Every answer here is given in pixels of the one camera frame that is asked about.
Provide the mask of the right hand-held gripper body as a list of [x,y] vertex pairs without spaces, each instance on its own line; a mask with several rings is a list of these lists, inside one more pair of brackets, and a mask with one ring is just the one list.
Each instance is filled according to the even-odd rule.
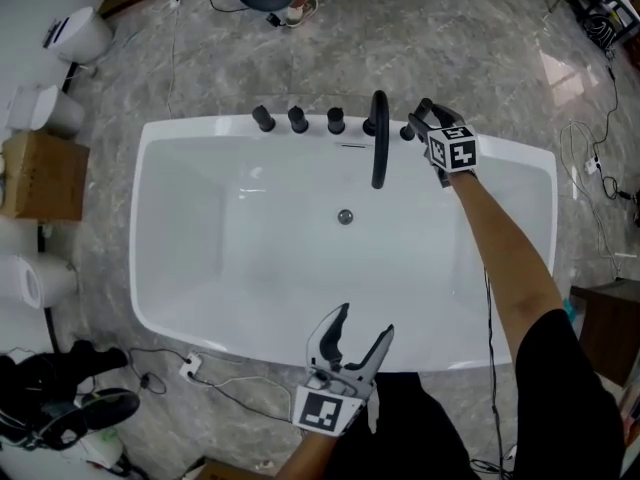
[[471,126],[460,125],[429,131],[428,158],[443,189],[450,187],[449,175],[471,172],[477,166],[478,138]]

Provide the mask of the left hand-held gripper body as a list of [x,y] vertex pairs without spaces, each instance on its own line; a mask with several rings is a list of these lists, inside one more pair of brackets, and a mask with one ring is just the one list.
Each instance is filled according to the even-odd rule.
[[292,424],[306,431],[341,437],[366,406],[376,387],[373,377],[350,370],[334,372],[312,367],[296,389]]

